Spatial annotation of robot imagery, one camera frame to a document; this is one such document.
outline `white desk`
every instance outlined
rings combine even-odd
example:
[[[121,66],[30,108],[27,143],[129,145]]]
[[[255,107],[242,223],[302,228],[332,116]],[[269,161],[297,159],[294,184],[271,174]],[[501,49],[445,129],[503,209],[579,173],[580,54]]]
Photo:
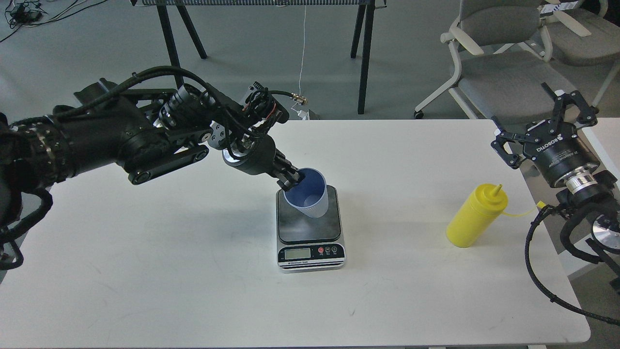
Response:
[[[0,286],[0,347],[382,347],[583,342],[584,317],[525,269],[534,217],[501,216],[474,247],[445,227],[484,182],[534,202],[489,146],[489,120],[289,122],[278,148],[339,191],[347,264],[283,274],[275,181],[221,155],[142,186],[108,166],[53,187],[55,205]],[[576,304],[548,234],[549,289]]]

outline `gray chair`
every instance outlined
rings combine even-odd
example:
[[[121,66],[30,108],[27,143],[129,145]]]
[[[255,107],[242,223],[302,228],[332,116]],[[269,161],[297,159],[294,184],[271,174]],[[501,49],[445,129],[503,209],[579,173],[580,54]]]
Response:
[[[609,84],[620,71],[620,27],[603,18],[607,11],[607,0],[600,0],[600,3],[601,11],[598,15],[575,8],[553,12],[553,16],[543,17],[554,46],[552,54],[554,59],[572,66],[593,66],[614,62],[592,101],[593,107],[598,106]],[[566,15],[576,20],[575,23],[566,21]]]
[[[548,64],[550,57],[531,50],[485,54],[481,49],[522,43],[538,30],[546,51],[551,52],[539,5],[540,0],[461,0],[459,17],[449,32],[441,35],[452,55],[452,77],[415,107],[414,117],[423,117],[422,109],[445,91],[471,119],[481,114],[496,116],[503,125],[525,125],[550,117],[554,103],[541,84],[554,90],[575,90]],[[471,55],[462,58],[463,49]]]

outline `gray floor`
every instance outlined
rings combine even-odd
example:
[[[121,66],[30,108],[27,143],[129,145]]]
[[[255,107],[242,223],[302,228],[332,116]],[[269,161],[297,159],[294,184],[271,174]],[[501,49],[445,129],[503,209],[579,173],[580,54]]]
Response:
[[[42,2],[51,14],[69,3]],[[301,78],[301,92],[311,102],[308,107],[323,119],[410,119],[415,105],[449,77],[451,59],[439,36],[457,16],[458,3],[392,0],[386,9],[376,11],[362,116],[357,114],[361,51],[358,59],[349,58],[356,9],[309,6]],[[272,89],[298,91],[304,7],[205,6],[189,11],[210,57],[199,59],[178,13],[170,8],[184,68],[233,98],[241,97],[254,81]],[[0,37],[10,32],[8,25],[0,25]],[[56,104],[75,105],[72,93],[101,77],[121,82],[134,71],[168,62],[155,8],[109,1],[58,23],[22,28],[0,43],[0,111],[9,120],[40,116]],[[588,100],[596,95],[610,67],[552,65]],[[174,81],[160,78],[143,85],[174,87]],[[620,116],[619,94],[617,76],[600,104],[600,117]],[[426,107],[425,117],[466,118],[449,94]],[[609,296],[609,280],[601,267],[575,280],[582,306],[610,315],[620,309],[620,299]],[[592,338],[579,348],[619,347],[620,330],[595,322],[591,327]]]

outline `yellow squeeze bottle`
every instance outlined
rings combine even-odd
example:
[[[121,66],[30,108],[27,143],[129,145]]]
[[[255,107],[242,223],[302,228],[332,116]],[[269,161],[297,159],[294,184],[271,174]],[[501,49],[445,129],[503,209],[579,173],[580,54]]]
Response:
[[[479,185],[448,224],[448,240],[458,247],[470,247],[506,206],[508,196],[501,184]]]

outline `kitchen scale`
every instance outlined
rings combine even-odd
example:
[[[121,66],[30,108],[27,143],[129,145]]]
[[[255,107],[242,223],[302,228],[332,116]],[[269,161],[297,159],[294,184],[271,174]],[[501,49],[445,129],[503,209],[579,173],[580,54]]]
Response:
[[[311,218],[276,195],[277,261],[286,273],[341,268],[346,259],[336,189],[327,186],[329,208]]]

